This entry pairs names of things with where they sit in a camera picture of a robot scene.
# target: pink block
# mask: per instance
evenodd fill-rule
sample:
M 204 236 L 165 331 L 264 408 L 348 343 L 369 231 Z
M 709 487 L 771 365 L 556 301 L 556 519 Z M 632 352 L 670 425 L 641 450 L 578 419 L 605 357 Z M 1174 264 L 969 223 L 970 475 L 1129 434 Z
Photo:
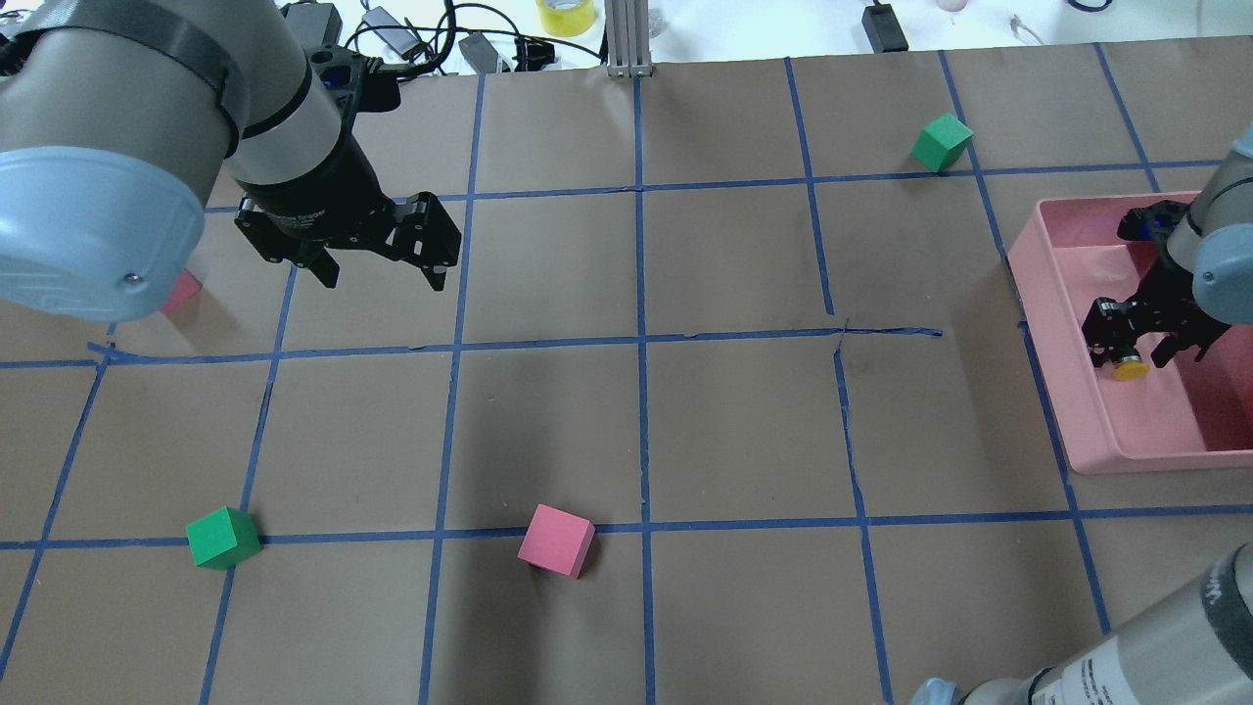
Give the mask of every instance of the pink block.
M 539 505 L 531 525 L 526 527 L 526 537 L 523 538 L 517 557 L 533 566 L 578 580 L 594 533 L 596 527 L 588 520 Z
M 1194 193 L 1041 200 L 1010 249 L 1040 371 L 1070 467 L 1126 473 L 1253 466 L 1253 326 L 1235 326 L 1197 363 L 1180 352 L 1139 381 L 1094 369 L 1080 323 L 1093 298 L 1124 299 L 1153 262 L 1150 242 L 1124 242 L 1129 208 Z M 1160 333 L 1140 338 L 1148 352 Z
M 165 304 L 160 307 L 160 312 L 169 314 L 170 311 L 185 303 L 198 291 L 200 291 L 200 282 L 192 275 L 192 272 L 183 269 L 183 273 L 178 274 L 178 280 L 174 282 L 174 291 L 165 299 Z

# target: cube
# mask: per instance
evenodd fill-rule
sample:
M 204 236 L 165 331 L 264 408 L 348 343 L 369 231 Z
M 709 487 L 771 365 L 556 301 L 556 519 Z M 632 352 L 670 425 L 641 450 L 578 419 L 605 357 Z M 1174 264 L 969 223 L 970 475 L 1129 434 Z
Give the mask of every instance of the cube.
M 169 298 L 160 307 L 160 312 L 168 316 L 174 308 L 178 308 L 188 298 L 195 296 L 198 291 L 200 291 L 200 280 L 192 272 L 183 269 L 183 273 L 178 274 L 178 280 L 174 282 L 174 291 L 169 293 Z
M 595 532 L 596 527 L 588 520 L 539 505 L 526 527 L 517 557 L 533 566 L 578 580 Z
M 187 543 L 197 566 L 216 571 L 224 571 L 261 552 L 252 517 L 231 507 L 187 525 Z
M 913 143 L 913 155 L 926 168 L 938 173 L 961 157 L 972 136 L 975 133 L 969 126 L 952 113 L 945 113 L 922 128 L 918 140 Z

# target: pink cube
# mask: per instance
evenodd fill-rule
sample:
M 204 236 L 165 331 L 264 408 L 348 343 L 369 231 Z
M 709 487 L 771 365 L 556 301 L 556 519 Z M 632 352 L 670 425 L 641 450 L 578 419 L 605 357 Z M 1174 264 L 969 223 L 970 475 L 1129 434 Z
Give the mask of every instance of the pink cube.
M 160 307 L 160 312 L 169 314 L 170 311 L 185 303 L 198 291 L 200 291 L 199 279 L 192 275 L 192 272 L 183 269 L 183 273 L 178 274 L 178 280 L 174 282 L 174 291 L 169 293 L 165 304 Z
M 539 505 L 531 525 L 526 527 L 526 537 L 523 538 L 517 557 L 533 566 L 578 580 L 594 533 L 596 527 L 588 520 Z

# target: yellow object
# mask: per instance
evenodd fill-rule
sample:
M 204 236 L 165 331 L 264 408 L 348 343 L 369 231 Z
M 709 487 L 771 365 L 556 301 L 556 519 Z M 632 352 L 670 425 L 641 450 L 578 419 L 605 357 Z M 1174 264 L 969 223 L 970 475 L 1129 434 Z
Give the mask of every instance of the yellow object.
M 596 8 L 591 0 L 535 0 L 540 9 L 540 24 L 553 36 L 575 36 L 588 31 L 596 20 Z
M 1126 361 L 1114 367 L 1114 379 L 1130 382 L 1149 374 L 1149 367 L 1140 361 Z

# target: grid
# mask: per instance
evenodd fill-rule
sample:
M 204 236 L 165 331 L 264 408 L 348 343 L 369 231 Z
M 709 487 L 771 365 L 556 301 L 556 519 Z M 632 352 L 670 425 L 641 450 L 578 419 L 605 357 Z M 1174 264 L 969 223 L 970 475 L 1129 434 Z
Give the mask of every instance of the grid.
M 891 685 L 891 662 L 890 652 L 891 644 L 887 642 L 885 636 L 882 606 L 880 604 L 880 586 L 876 576 L 875 569 L 875 553 L 871 528 L 872 527 L 892 527 L 892 526 L 921 526 L 921 525 L 966 525 L 966 523 L 1004 523 L 1004 522 L 1070 522 L 1074 528 L 1075 541 L 1079 546 L 1080 555 L 1083 557 L 1084 569 L 1086 571 L 1086 580 L 1091 592 L 1091 600 L 1095 609 L 1095 614 L 1099 620 L 1099 626 L 1101 632 L 1108 632 L 1110 630 L 1110 617 L 1105 606 L 1105 600 L 1101 592 L 1101 584 L 1098 577 L 1096 566 L 1093 558 L 1093 552 L 1089 546 L 1088 533 L 1085 530 L 1085 521 L 1090 520 L 1104 520 L 1104 518 L 1131 518 L 1131 517 L 1170 517 L 1170 516 L 1227 516 L 1227 515 L 1253 515 L 1253 505 L 1207 505 L 1207 506 L 1183 506 L 1183 507 L 1139 507 L 1139 508 L 1115 508 L 1115 510 L 1084 510 L 1079 506 L 1074 488 L 1071 486 L 1066 465 L 1065 456 L 1061 447 L 1061 441 L 1056 431 L 1056 423 L 1053 414 L 1051 404 L 1048 399 L 1048 393 L 1044 387 L 1044 382 L 1040 373 L 1039 362 L 1035 354 L 1035 346 L 1031 341 L 1030 331 L 1025 322 L 1020 322 L 1020 329 L 1022 333 L 1024 352 L 1030 363 L 1036 392 L 1039 394 L 1040 404 L 1044 412 L 1044 418 L 1048 425 L 1049 437 L 1051 440 L 1053 451 L 1055 460 L 1058 462 L 1058 472 L 1061 487 L 1065 493 L 1066 506 L 1065 511 L 1031 511 L 1031 512 L 1000 512 L 1000 513 L 935 513 L 935 515 L 871 515 L 867 512 L 865 496 L 858 482 L 857 473 L 857 456 L 853 443 L 853 436 L 851 428 L 853 428 L 857 421 L 857 411 L 850 402 L 848 386 L 845 373 L 845 362 L 840 346 L 834 351 L 832 358 L 833 377 L 836 381 L 834 388 L 831 391 L 832 397 L 837 401 L 841 409 L 842 430 L 833 430 L 836 433 L 842 435 L 842 441 L 848 457 L 850 467 L 850 480 L 853 492 L 853 503 L 856 512 L 853 516 L 848 517 L 794 517 L 783 520 L 732 520 L 732 521 L 678 521 L 678 522 L 654 522 L 652 520 L 650 511 L 650 480 L 649 480 L 649 376 L 648 376 L 648 358 L 649 358 L 649 346 L 655 343 L 684 343 L 689 341 L 709 341 L 709 339 L 743 339 L 743 338 L 784 338 L 784 337 L 834 337 L 838 336 L 841 344 L 843 342 L 843 336 L 932 336 L 938 337 L 944 334 L 942 329 L 930 328 L 930 327 L 885 327 L 885 328 L 866 328 L 866 327 L 851 327 L 847 323 L 843 326 L 829 326 L 829 327 L 807 327 L 807 328 L 789 328 L 789 329 L 758 329 L 758 331 L 727 331 L 727 332 L 702 332 L 698 334 L 679 334 L 679 333 L 649 333 L 647 322 L 647 288 L 645 288 L 645 237 L 644 237 L 644 203 L 648 193 L 663 192 L 663 190 L 685 190 L 685 189 L 719 189 L 719 188 L 746 188 L 756 185 L 806 185 L 811 225 L 813 230 L 814 247 L 819 265 L 819 279 L 822 287 L 822 299 L 828 314 L 833 314 L 836 308 L 833 306 L 831 282 L 828 280 L 828 269 L 826 262 L 826 250 L 823 247 L 823 227 L 819 217 L 818 197 L 816 193 L 816 184 L 821 183 L 837 183 L 837 182 L 856 182 L 856 180 L 896 180 L 896 179 L 922 179 L 922 178 L 955 178 L 955 177 L 972 177 L 980 193 L 982 200 L 982 207 L 986 213 L 987 224 L 991 229 L 995 247 L 997 248 L 1001 257 L 1005 257 L 1006 247 L 1001 237 L 1001 232 L 997 224 L 996 214 L 994 213 L 992 200 L 989 195 L 989 188 L 985 178 L 989 175 L 1002 175 L 1002 174 L 1031 174 L 1031 173 L 1071 173 L 1071 172 L 1103 172 L 1103 170 L 1129 170 L 1129 169 L 1141 169 L 1149 183 L 1153 185 L 1154 190 L 1160 190 L 1155 178 L 1155 170 L 1163 168 L 1183 168 L 1183 167 L 1213 167 L 1217 160 L 1170 160 L 1170 162 L 1153 162 L 1149 159 L 1144 145 L 1140 143 L 1135 124 L 1133 123 L 1131 115 L 1124 103 L 1123 95 L 1119 90 L 1119 85 L 1115 81 L 1114 74 L 1109 68 L 1109 61 L 1106 59 L 1105 50 L 1101 45 L 1093 45 L 1104 76 L 1108 81 L 1108 88 L 1111 91 L 1121 118 L 1125 123 L 1128 134 L 1135 145 L 1139 160 L 1135 163 L 1110 163 L 1110 164 L 1096 164 L 1096 165 L 1066 165 L 1066 167 L 1015 167 L 1015 168 L 995 168 L 984 169 L 981 168 L 979 153 L 976 145 L 969 148 L 971 168 L 969 169 L 955 169 L 946 172 L 945 174 L 936 175 L 928 172 L 887 172 L 887 173 L 870 173 L 870 174 L 816 174 L 813 172 L 813 164 L 809 153 L 809 143 L 807 138 L 807 130 L 804 124 L 804 115 L 801 105 L 801 96 L 797 89 L 797 79 L 793 70 L 793 63 L 791 59 L 783 61 L 783 68 L 787 74 L 788 89 L 792 99 L 792 110 L 796 118 L 797 136 L 799 140 L 801 154 L 803 158 L 804 175 L 799 178 L 771 178 L 771 179 L 747 179 L 747 180 L 725 180 L 725 182 L 699 182 L 699 183 L 647 183 L 644 178 L 644 138 L 643 138 L 643 96 L 640 79 L 635 78 L 633 84 L 633 121 L 634 121 L 634 183 L 623 184 L 620 187 L 605 187 L 605 188 L 569 188 L 569 189 L 541 189 L 541 190 L 511 190 L 511 192 L 487 192 L 479 193 L 476 190 L 476 178 L 479 169 L 479 147 L 482 130 L 482 105 L 484 105 L 484 91 L 485 91 L 485 79 L 479 76 L 476 88 L 476 100 L 475 100 L 475 119 L 474 119 L 474 136 L 471 144 L 471 158 L 470 158 L 470 175 L 466 184 L 465 193 L 449 194 L 445 195 L 445 200 L 465 202 L 466 214 L 465 214 L 465 227 L 464 227 L 464 258 L 461 263 L 461 278 L 457 289 L 457 313 L 456 313 L 456 327 L 454 333 L 454 341 L 451 344 L 427 344 L 424 347 L 411 348 L 411 347 L 352 347 L 352 348 L 320 348 L 320 349 L 283 349 L 283 337 L 287 327 L 288 311 L 292 302 L 292 293 L 296 286 L 296 269 L 291 269 L 287 277 L 287 284 L 283 293 L 281 303 L 281 313 L 278 318 L 278 326 L 274 331 L 273 347 L 268 354 L 243 354 L 243 356 L 207 356 L 207 357 L 167 357 L 167 358 L 153 358 L 129 354 L 123 349 L 117 348 L 114 344 L 100 346 L 91 344 L 90 348 L 96 356 L 96 358 L 90 359 L 73 359 L 73 361 L 38 361 L 38 362 L 18 362 L 18 363 L 0 363 L 0 371 L 5 369 L 40 369 L 40 368 L 94 368 L 95 378 L 91 384 L 90 392 L 88 393 L 86 402 L 83 408 L 81 417 L 78 421 L 78 426 L 74 431 L 73 440 L 69 446 L 69 451 L 65 456 L 65 462 L 61 468 L 60 476 L 56 482 L 56 488 L 54 492 L 54 498 L 51 506 L 48 510 L 46 517 L 44 520 L 43 531 L 40 538 L 36 541 L 10 541 L 0 542 L 0 551 L 33 551 L 33 558 L 30 569 L 26 574 L 25 582 L 21 589 L 21 595 L 18 601 L 16 611 L 13 616 L 8 634 L 4 641 L 3 651 L 0 651 L 0 679 L 4 677 L 4 671 L 9 664 L 10 655 L 14 651 L 15 642 L 18 640 L 24 612 L 31 594 L 31 590 L 39 576 L 40 565 L 48 551 L 58 551 L 66 548 L 93 548 L 93 550 L 108 550 L 108 548 L 120 548 L 120 547 L 172 547 L 172 546 L 185 546 L 187 542 L 182 537 L 137 537 L 137 538 L 113 538 L 113 540 L 54 540 L 51 538 L 53 526 L 56 521 L 58 510 L 60 506 L 61 496 L 66 485 L 71 478 L 71 471 L 78 452 L 79 442 L 83 438 L 83 431 L 91 416 L 93 406 L 95 403 L 96 396 L 100 391 L 100 386 L 112 368 L 115 367 L 134 367 L 134 366 L 170 366 L 170 364 L 233 364 L 233 363 L 268 363 L 268 376 L 266 379 L 264 394 L 259 411 L 257 412 L 257 425 L 256 433 L 253 436 L 252 450 L 248 458 L 247 472 L 244 476 L 243 491 L 239 497 L 239 507 L 243 511 L 248 511 L 253 482 L 256 478 L 257 463 L 261 456 L 262 441 L 266 432 L 267 417 L 269 413 L 269 403 L 273 393 L 274 383 L 278 376 L 281 364 L 284 361 L 291 359 L 306 359 L 306 358 L 337 358 L 348 356 L 408 356 L 408 354 L 430 354 L 430 352 L 440 352 L 440 354 L 451 356 L 451 368 L 450 368 L 450 388 L 447 397 L 447 411 L 444 431 L 444 446 L 440 465 L 440 483 L 439 483 L 439 501 L 436 507 L 436 521 L 435 528 L 430 531 L 390 531 L 390 532 L 352 532 L 352 533 L 326 533 L 326 535 L 269 535 L 263 537 L 263 543 L 267 545 L 297 545 L 297 543 L 355 543 L 355 542 L 387 542 L 387 541 L 424 541 L 430 542 L 432 547 L 431 555 L 431 572 L 429 582 L 429 597 L 426 607 L 426 624 L 424 632 L 424 650 L 422 661 L 420 665 L 420 702 L 429 702 L 431 700 L 431 671 L 432 671 L 432 652 L 434 644 L 436 639 L 436 614 L 440 605 L 440 575 L 442 563 L 442 548 L 445 542 L 449 541 L 472 541 L 480 538 L 495 538 L 495 537 L 517 537 L 525 532 L 525 527 L 507 527 L 507 528 L 487 528 L 487 530 L 456 530 L 449 528 L 446 523 L 447 513 L 447 495 L 449 495 L 449 480 L 450 480 L 450 467 L 452 462 L 452 440 L 455 433 L 455 421 L 456 421 L 456 406 L 457 406 L 457 389 L 459 389 L 459 376 L 461 368 L 461 356 L 465 351 L 480 351 L 480 349 L 516 349 L 516 348 L 530 348 L 530 347 L 570 347 L 570 346 L 635 346 L 638 349 L 638 371 L 639 371 L 639 450 L 640 450 L 640 467 L 639 467 L 639 483 L 643 503 L 640 507 L 640 521 L 628 522 L 628 523 L 608 523 L 598 525 L 596 531 L 604 535 L 639 535 L 643 548 L 643 582 L 640 590 L 643 592 L 643 625 L 642 630 L 644 632 L 644 667 L 645 667 L 645 694 L 647 701 L 649 704 L 657 702 L 657 666 L 655 666 L 655 647 L 654 647 L 654 619 L 653 619 L 653 543 L 652 537 L 654 533 L 660 532 L 719 532 L 719 531 L 743 531 L 743 530 L 781 530 L 781 528 L 832 528 L 832 527 L 847 527 L 857 528 L 861 537 L 861 553 L 863 561 L 865 582 L 867 589 L 867 597 L 870 601 L 870 615 L 871 615 L 871 627 L 875 640 L 875 656 L 878 666 L 880 685 L 882 690 L 882 699 L 886 702 L 895 702 L 903 697 L 901 694 L 892 691 Z M 947 90 L 952 100 L 952 109 L 959 119 L 965 120 L 965 111 L 962 109 L 961 96 L 959 95 L 957 85 L 954 80 L 954 73 L 950 68 L 949 56 L 946 53 L 940 51 L 936 54 L 937 61 L 942 68 Z M 580 194 L 603 194 L 603 193 L 618 193 L 629 192 L 634 194 L 634 207 L 635 207 L 635 264 L 637 264 L 637 333 L 634 336 L 610 336 L 610 337 L 581 337 L 581 338 L 559 338 L 559 339 L 525 339 L 525 341 L 509 341 L 509 342 L 466 342 L 464 341 L 464 324 L 465 324 L 465 308 L 466 308 L 466 291 L 469 286 L 469 277 L 471 273 L 471 242 L 474 237 L 474 213 L 475 203 L 479 200 L 490 199 L 504 199 L 504 198 L 533 198 L 533 197 L 546 197 L 546 195 L 580 195 Z M 208 212 L 229 212 L 228 208 L 209 208 Z M 212 644 L 209 647 L 209 657 L 204 669 L 203 686 L 200 690 L 199 701 L 202 704 L 209 702 L 213 685 L 214 675 L 217 667 L 217 660 L 219 654 L 219 647 L 222 642 L 222 635 L 226 626 L 226 620 L 232 604 L 232 590 L 234 585 L 234 570 L 227 572 L 222 594 L 221 602 L 217 610 L 217 617 L 213 629 Z

